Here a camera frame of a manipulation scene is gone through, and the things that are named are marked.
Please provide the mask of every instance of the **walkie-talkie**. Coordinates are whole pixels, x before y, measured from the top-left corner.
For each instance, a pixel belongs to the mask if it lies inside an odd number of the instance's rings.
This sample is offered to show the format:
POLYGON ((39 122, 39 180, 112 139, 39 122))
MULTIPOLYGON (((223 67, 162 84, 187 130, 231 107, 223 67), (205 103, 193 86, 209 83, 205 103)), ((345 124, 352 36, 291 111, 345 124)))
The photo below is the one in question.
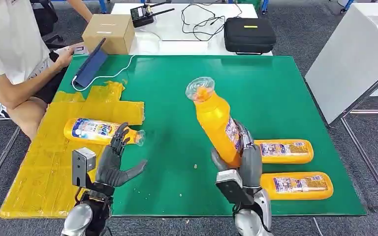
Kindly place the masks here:
POLYGON ((153 11, 151 10, 152 7, 163 5, 165 3, 171 3, 171 0, 160 2, 154 5, 146 5, 144 3, 144 5, 142 6, 131 9, 130 12, 131 12, 132 24, 134 25, 134 27, 137 28, 140 26, 145 26, 150 23, 153 23, 154 16, 174 10, 174 8, 172 8, 172 9, 161 11, 158 13, 153 13, 153 11))

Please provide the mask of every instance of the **green tabletop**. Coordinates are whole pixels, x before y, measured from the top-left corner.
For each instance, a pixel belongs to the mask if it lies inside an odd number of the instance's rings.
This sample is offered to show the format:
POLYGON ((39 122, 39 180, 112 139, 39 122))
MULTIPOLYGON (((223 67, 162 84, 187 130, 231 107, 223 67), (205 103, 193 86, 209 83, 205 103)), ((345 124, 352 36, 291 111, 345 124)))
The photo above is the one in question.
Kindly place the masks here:
MULTIPOLYGON (((97 75, 115 75, 130 56, 109 56, 97 75)), ((74 92, 71 79, 86 57, 75 57, 59 90, 74 92)), ((363 209, 292 57, 136 56, 113 81, 127 81, 121 100, 144 101, 147 133, 142 147, 127 146, 122 169, 147 159, 146 170, 114 195, 114 215, 231 215, 215 187, 211 142, 200 127, 188 83, 212 77, 216 92, 255 139, 306 139, 314 159, 304 165, 264 164, 265 173, 321 171, 334 194, 319 201, 272 201, 273 215, 362 215, 363 209)), ((106 80, 95 81, 103 85, 106 80)), ((89 89, 83 92, 86 97, 89 89)))

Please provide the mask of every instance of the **white table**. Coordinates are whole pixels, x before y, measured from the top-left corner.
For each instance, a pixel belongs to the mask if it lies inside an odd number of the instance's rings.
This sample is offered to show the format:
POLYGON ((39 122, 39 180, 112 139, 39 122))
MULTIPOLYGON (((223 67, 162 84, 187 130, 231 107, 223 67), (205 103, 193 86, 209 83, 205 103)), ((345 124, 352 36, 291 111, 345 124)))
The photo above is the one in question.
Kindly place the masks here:
MULTIPOLYGON (((111 14, 129 15, 129 10, 142 3, 116 3, 111 14)), ((131 47, 131 55, 235 55, 225 49, 224 32, 216 34, 209 41, 199 41, 192 33, 182 32, 182 10, 188 3, 168 3, 153 7, 154 13, 174 8, 174 11, 167 12, 155 17, 155 22, 135 29, 135 39, 131 47)), ((216 16, 225 18, 235 17, 240 10, 235 4, 211 4, 201 5, 215 13, 216 16)), ((238 4, 242 13, 240 17, 257 18, 252 4, 238 4)), ((212 17, 197 6, 190 6, 185 10, 185 21, 190 26, 185 26, 185 31, 192 31, 193 26, 203 20, 212 17)), ((214 33, 224 23, 223 20, 216 21, 212 26, 207 24, 199 27, 198 31, 214 33)), ((208 35, 197 34, 202 39, 208 39, 208 35)), ((272 56, 272 52, 263 54, 272 56)))
MULTIPOLYGON (((378 3, 353 3, 305 76, 328 123, 378 80, 378 3)), ((378 89, 370 95, 378 96, 378 89)))

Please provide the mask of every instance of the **bottle label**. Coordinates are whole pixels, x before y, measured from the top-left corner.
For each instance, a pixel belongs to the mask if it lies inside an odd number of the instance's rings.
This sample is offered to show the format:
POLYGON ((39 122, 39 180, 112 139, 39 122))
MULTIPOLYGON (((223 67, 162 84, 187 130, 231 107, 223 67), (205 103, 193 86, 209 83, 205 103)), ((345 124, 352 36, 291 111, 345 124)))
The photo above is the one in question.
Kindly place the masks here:
POLYGON ((237 125, 231 117, 229 118, 227 126, 225 127, 225 133, 234 144, 235 149, 237 149, 237 151, 239 152, 241 150, 240 133, 238 131, 237 125))
POLYGON ((260 150, 262 156, 296 156, 308 153, 305 142, 294 142, 292 144, 262 143, 260 150))
POLYGON ((100 122, 93 119, 79 118, 72 129, 72 136, 82 139, 103 140, 114 136, 119 125, 100 122))
POLYGON ((273 181, 278 193, 324 191, 328 189, 327 183, 320 175, 302 179, 279 177, 273 178, 273 181))

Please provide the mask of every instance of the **clear bottle cap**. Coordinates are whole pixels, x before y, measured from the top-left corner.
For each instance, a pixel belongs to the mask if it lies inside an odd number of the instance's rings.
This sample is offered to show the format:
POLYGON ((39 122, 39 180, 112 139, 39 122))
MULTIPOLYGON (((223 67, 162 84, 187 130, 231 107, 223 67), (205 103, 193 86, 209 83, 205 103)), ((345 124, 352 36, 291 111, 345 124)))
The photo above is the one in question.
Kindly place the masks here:
POLYGON ((188 84, 186 96, 192 101, 203 102, 210 98, 215 89, 215 81, 211 77, 199 77, 188 84))
POLYGON ((134 137, 134 143, 141 147, 143 146, 145 140, 146 140, 146 132, 143 129, 137 131, 134 137))

